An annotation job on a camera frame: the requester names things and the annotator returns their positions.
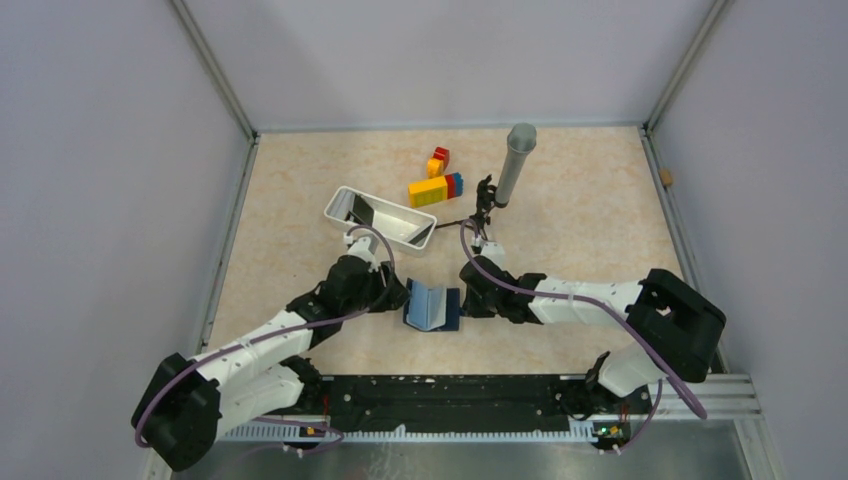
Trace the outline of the blue leather card holder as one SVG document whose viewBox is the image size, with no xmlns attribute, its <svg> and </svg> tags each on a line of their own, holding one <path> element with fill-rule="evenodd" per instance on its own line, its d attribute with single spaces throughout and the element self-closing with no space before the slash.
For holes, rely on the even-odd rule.
<svg viewBox="0 0 848 480">
<path fill-rule="evenodd" d="M 459 288 L 428 287 L 412 278 L 407 280 L 406 288 L 410 296 L 403 310 L 405 325 L 424 333 L 460 330 Z"/>
</svg>

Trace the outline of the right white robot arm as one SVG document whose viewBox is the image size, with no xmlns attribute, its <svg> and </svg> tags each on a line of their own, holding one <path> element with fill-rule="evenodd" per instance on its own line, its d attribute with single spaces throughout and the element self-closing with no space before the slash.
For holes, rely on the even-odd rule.
<svg viewBox="0 0 848 480">
<path fill-rule="evenodd" d="M 654 268 L 638 281 L 566 281 L 544 273 L 511 275 L 501 244 L 475 236 L 462 243 L 460 272 L 472 317 L 495 315 L 515 324 L 580 324 L 614 328 L 628 345 L 600 355 L 586 375 L 589 404 L 612 412 L 637 389 L 668 382 L 699 418 L 706 409 L 691 385 L 706 379 L 727 319 L 674 273 Z"/>
</svg>

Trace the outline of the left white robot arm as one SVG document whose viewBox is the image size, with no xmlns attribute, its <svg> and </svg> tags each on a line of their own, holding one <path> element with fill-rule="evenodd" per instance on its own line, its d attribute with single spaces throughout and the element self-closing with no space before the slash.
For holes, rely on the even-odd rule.
<svg viewBox="0 0 848 480">
<path fill-rule="evenodd" d="M 206 353 L 164 358 L 131 417 L 136 445 L 180 472 L 265 413 L 314 410 L 321 388 L 304 353 L 346 322 L 399 309 L 408 295 L 384 235 L 357 225 L 344 241 L 346 252 L 324 280 L 252 332 Z"/>
</svg>

